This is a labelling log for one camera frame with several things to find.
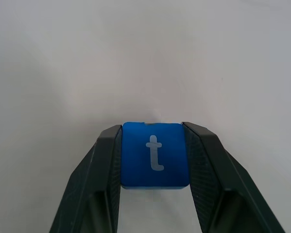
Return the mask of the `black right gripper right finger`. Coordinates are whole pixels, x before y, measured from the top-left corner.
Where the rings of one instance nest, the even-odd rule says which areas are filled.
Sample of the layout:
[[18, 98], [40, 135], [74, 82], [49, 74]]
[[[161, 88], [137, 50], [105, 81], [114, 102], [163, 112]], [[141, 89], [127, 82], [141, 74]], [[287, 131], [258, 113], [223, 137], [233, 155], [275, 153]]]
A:
[[205, 127], [183, 122], [190, 189], [204, 233], [282, 233], [247, 170]]

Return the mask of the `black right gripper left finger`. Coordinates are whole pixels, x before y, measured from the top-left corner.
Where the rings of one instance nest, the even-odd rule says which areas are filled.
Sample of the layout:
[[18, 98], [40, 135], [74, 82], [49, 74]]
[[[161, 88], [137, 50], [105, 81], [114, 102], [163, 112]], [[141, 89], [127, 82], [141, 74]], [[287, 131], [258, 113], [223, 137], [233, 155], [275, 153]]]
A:
[[117, 232], [121, 141], [121, 125], [101, 132], [68, 180], [51, 233]]

